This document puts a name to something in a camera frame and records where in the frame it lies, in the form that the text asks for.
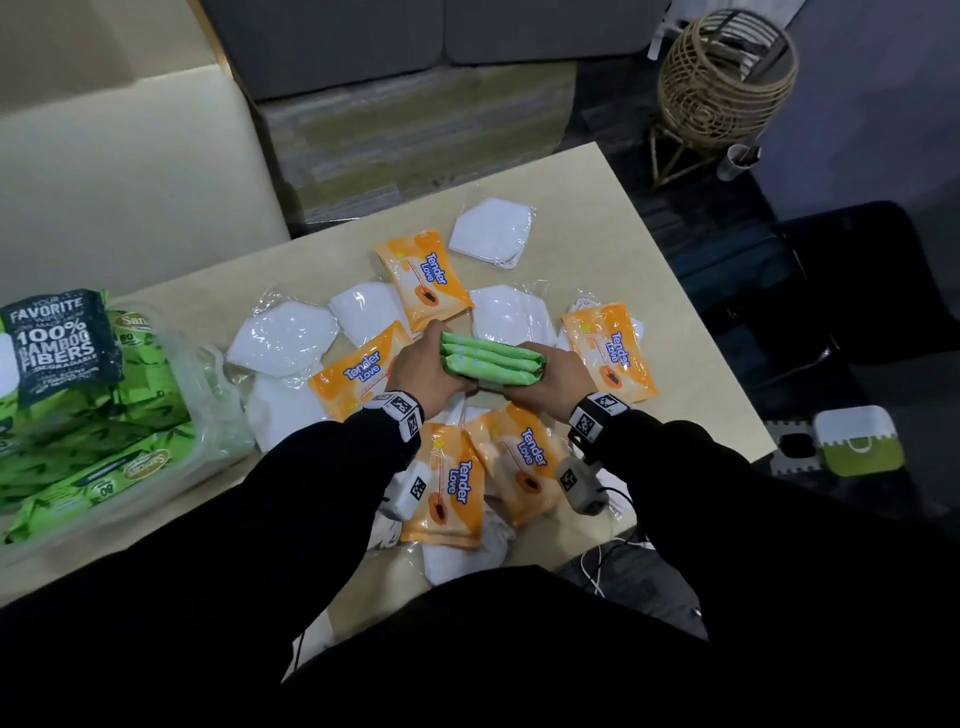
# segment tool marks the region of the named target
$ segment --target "black sleeve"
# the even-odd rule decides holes
[[[3,692],[46,674],[102,674],[112,690],[155,679],[164,693],[278,685],[419,446],[382,410],[291,435],[236,487],[0,610]]]
[[[701,427],[637,410],[607,423],[594,454],[627,482],[643,529],[697,592],[712,643],[790,642],[794,655],[845,643],[866,655],[878,634],[891,648],[956,636],[933,605],[952,601],[960,558],[932,525],[765,475]]]

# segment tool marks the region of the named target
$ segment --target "rattan lamp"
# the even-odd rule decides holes
[[[731,144],[756,138],[797,78],[793,41],[762,15],[724,9],[693,21],[667,54],[657,81],[660,118],[650,128],[654,187],[710,164]],[[660,170],[657,141],[680,148]],[[700,160],[674,172],[684,150]]]

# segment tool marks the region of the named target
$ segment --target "orange wipes pack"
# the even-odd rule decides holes
[[[376,254],[394,277],[414,333],[423,331],[430,319],[445,320],[473,307],[437,231],[388,240],[377,246]]]
[[[564,499],[556,476],[563,446],[536,414],[507,404],[464,427],[514,526]]]
[[[396,355],[411,343],[403,324],[394,321],[356,352],[310,377],[310,389],[342,422],[386,389]]]
[[[580,354],[602,392],[626,402],[657,395],[647,363],[640,355],[634,327],[623,303],[581,308],[563,316],[570,345]]]
[[[426,423],[420,438],[417,459],[430,466],[427,497],[420,498],[413,518],[403,524],[400,540],[477,548],[484,472],[467,433],[456,425]]]

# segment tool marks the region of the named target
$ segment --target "person's left hand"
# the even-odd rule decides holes
[[[427,420],[439,415],[453,395],[477,388],[472,379],[449,375],[444,369],[440,356],[440,335],[444,331],[450,329],[442,321],[434,319],[427,324],[418,341],[400,350],[387,380],[387,390],[414,397]]]

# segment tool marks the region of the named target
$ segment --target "wooden stand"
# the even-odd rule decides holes
[[[670,158],[670,161],[666,163],[666,166],[660,170],[660,166],[657,163],[657,140],[663,137],[673,139],[677,142],[680,147],[674,152],[673,157]],[[689,150],[690,152],[695,152],[700,156],[700,161],[688,164],[683,169],[678,172],[673,172],[673,168],[676,166],[677,162],[680,161],[680,157],[683,155],[684,151]],[[671,132],[666,126],[663,125],[659,120],[654,121],[650,125],[650,159],[653,162],[653,172],[654,172],[654,183],[651,186],[651,189],[657,189],[668,182],[676,180],[678,177],[682,177],[687,172],[692,172],[695,169],[699,169],[707,164],[711,164],[720,158],[719,153],[715,151],[705,151],[694,147],[692,144],[688,144],[679,138],[676,134]]]

